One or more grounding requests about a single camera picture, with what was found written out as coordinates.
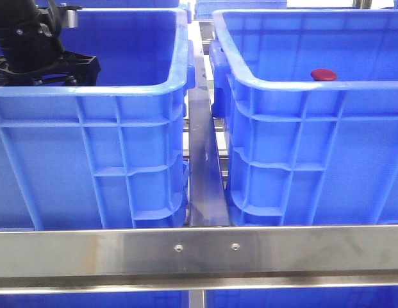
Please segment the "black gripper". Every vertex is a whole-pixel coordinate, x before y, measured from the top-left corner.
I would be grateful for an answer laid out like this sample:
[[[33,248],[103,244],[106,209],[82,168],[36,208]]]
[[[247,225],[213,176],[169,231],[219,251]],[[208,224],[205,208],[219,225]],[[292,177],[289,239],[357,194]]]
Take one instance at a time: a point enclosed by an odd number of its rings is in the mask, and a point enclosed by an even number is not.
[[[5,57],[0,56],[0,87],[94,86],[101,67],[96,56],[66,51],[54,64],[36,71],[16,73],[10,70]]]

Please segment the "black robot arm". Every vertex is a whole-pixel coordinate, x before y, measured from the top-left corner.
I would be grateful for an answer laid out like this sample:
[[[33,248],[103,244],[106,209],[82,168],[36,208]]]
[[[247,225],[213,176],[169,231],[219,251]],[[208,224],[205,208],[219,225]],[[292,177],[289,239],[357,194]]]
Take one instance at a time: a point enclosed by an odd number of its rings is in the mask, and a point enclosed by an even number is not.
[[[96,56],[67,51],[63,28],[78,25],[79,6],[49,1],[0,1],[0,87],[94,86],[101,70]]]

